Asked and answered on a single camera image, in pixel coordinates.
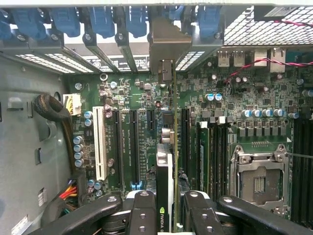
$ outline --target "cpu socket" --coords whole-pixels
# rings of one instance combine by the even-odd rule
[[[245,153],[237,145],[230,164],[230,194],[278,215],[287,213],[289,159],[286,147],[275,152]]]

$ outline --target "perforated metal panel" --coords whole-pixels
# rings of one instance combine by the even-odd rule
[[[225,30],[226,46],[280,46],[313,44],[313,28],[286,23],[255,22],[254,7],[247,8]],[[313,7],[299,7],[284,20],[313,22]]]

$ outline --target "sticker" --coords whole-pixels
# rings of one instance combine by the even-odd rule
[[[296,7],[275,7],[270,12],[268,12],[264,17],[285,17],[293,12]]]
[[[21,235],[26,231],[26,229],[31,225],[28,220],[28,215],[25,216],[17,225],[15,225],[11,230],[11,235]]]

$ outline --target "green circuit board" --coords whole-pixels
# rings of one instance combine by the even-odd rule
[[[230,82],[225,82],[229,75],[236,68],[219,68],[217,66],[208,66],[205,63],[192,73],[178,73],[178,130],[179,130],[179,162],[178,166],[184,168],[188,175],[191,189],[203,189],[201,181],[203,172],[203,161],[201,161],[200,136],[201,122],[207,122],[206,128],[212,128],[212,139],[215,138],[213,126],[217,125],[219,117],[225,117],[225,136],[223,141],[225,149],[217,150],[217,155],[223,155],[225,162],[218,162],[218,166],[223,169],[226,193],[229,189],[229,162],[234,148],[240,144],[245,152],[259,153],[272,152],[277,145],[283,144],[287,151],[292,151],[293,120],[288,118],[288,113],[298,113],[302,107],[312,104],[312,101],[301,95],[305,88],[313,87],[310,84],[311,70],[286,68],[282,74],[282,79],[276,79],[276,74],[268,72],[267,68],[253,68],[242,71],[238,77],[241,82],[236,82],[235,77]],[[304,79],[303,85],[298,85],[299,78]],[[104,181],[103,192],[112,193],[120,191],[122,196],[126,196],[132,189],[132,153],[131,153],[131,130],[130,115],[132,111],[137,113],[138,124],[138,149],[139,149],[139,177],[142,182],[141,187],[146,188],[146,173],[156,164],[156,145],[160,142],[162,123],[162,112],[174,105],[171,99],[173,92],[172,86],[160,86],[158,77],[148,73],[139,74],[108,74],[108,79],[103,82],[99,75],[75,75],[68,77],[68,85],[71,93],[80,94],[82,101],[82,115],[73,117],[75,136],[82,136],[84,139],[84,165],[87,171],[87,179],[95,176],[95,155],[94,142],[92,137],[88,136],[87,128],[84,125],[84,112],[92,111],[94,106],[110,105],[112,112],[119,112],[121,122],[121,146],[122,146],[122,167],[116,166],[116,145],[113,139],[116,135],[114,122],[112,118],[105,121],[106,129],[106,152],[107,160],[114,159],[113,167],[108,168],[108,176]],[[75,84],[82,84],[82,89],[75,89]],[[105,92],[106,98],[99,95],[99,92]],[[221,94],[220,101],[207,101],[206,94]],[[271,117],[243,117],[244,110],[260,111],[269,109]],[[273,111],[282,109],[283,116],[275,117]],[[147,113],[153,115],[154,127],[149,128]],[[187,116],[187,127],[183,118]],[[269,135],[264,131],[253,135],[248,134],[248,129],[270,129]],[[183,140],[186,129],[188,129],[188,139]],[[207,145],[214,146],[208,140]],[[123,182],[119,178],[119,170],[123,170]],[[210,178],[208,172],[203,175],[206,179]],[[96,197],[94,193],[89,195],[92,201]]]

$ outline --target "blue connector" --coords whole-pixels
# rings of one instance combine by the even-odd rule
[[[197,18],[201,39],[214,36],[218,32],[220,9],[220,6],[199,6]]]
[[[92,30],[103,38],[115,35],[112,11],[109,6],[89,7],[90,22]]]
[[[66,33],[70,38],[80,35],[80,23],[75,7],[52,8],[51,13],[57,30]]]
[[[184,6],[179,6],[176,8],[175,6],[170,6],[169,18],[173,21],[180,21],[180,16],[184,10]]]
[[[147,34],[146,7],[128,6],[125,8],[126,29],[132,33],[134,38],[142,37]]]
[[[11,36],[9,21],[0,11],[0,40],[9,40]]]
[[[46,38],[44,19],[37,8],[13,8],[11,12],[22,34],[35,40]]]
[[[132,190],[142,190],[142,181],[139,182],[139,185],[132,184]]]

